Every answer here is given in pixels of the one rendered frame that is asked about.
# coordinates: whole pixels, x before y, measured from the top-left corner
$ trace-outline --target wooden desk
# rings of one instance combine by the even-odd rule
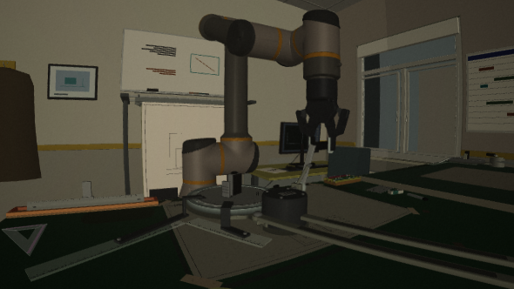
[[[319,165],[327,165],[328,161],[314,161],[315,164]],[[287,164],[277,164],[277,165],[258,165],[257,169],[263,168],[276,168],[276,169],[284,169]],[[268,181],[280,180],[280,179],[289,179],[289,178],[299,178],[302,171],[286,171],[280,173],[271,173],[266,171],[257,171],[257,169],[251,172],[252,175],[252,185],[257,185],[257,178],[263,178]],[[308,171],[308,176],[322,176],[328,174],[328,168],[319,168],[319,169],[310,169]]]

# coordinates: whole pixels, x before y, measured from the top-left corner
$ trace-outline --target metal rail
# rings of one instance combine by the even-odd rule
[[[273,225],[277,228],[287,230],[289,232],[294,232],[310,238],[319,239],[320,241],[324,241],[330,244],[339,245],[351,250],[356,250],[358,252],[364,252],[374,256],[391,259],[397,262],[415,265],[432,271],[446,273],[461,278],[471,279],[478,282],[491,284],[494,286],[500,286],[503,288],[514,288],[514,277],[510,275],[485,271],[482,269],[450,263],[438,259],[427,258],[412,253],[389,249],[379,245],[372,245],[366,242],[344,238],[333,234],[317,231],[314,229],[302,227],[300,225],[292,224],[266,215],[261,215],[259,217],[252,215],[252,220],[255,222],[259,221],[264,224]],[[475,259],[483,262],[489,262],[492,264],[514,267],[514,259],[508,256],[496,255],[488,252],[480,252],[451,245],[444,245],[436,242],[414,239],[387,232],[380,232],[369,228],[360,227],[358,225],[350,225],[342,222],[335,222],[332,220],[319,218],[309,214],[301,216],[301,220],[313,224],[325,225],[346,232],[359,233],[361,235],[369,236],[376,239],[383,239],[389,242],[414,246],[425,250],[442,252],[468,259]]]

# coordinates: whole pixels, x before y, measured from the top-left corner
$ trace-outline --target ceiling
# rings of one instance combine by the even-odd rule
[[[277,0],[307,11],[326,9],[339,12],[361,0]]]

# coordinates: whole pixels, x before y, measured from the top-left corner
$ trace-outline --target framed picture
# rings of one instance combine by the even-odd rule
[[[98,67],[48,64],[48,99],[97,100]]]

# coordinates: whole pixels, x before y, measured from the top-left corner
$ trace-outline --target brown lampshade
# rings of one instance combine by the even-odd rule
[[[34,84],[30,75],[0,67],[0,182],[41,178]]]

